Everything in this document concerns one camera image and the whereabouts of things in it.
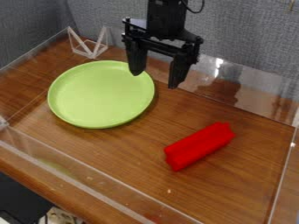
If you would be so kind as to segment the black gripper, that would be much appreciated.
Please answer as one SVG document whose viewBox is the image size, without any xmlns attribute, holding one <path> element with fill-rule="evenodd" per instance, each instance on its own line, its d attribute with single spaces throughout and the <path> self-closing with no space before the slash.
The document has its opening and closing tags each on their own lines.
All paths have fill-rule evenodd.
<svg viewBox="0 0 299 224">
<path fill-rule="evenodd" d="M 185 29 L 186 13 L 201 13 L 204 3 L 192 10 L 188 0 L 148 0 L 145 19 L 125 17 L 122 42 L 129 72 L 145 70 L 148 52 L 172 57 L 168 88 L 184 82 L 190 65 L 197 61 L 202 38 Z"/>
</svg>

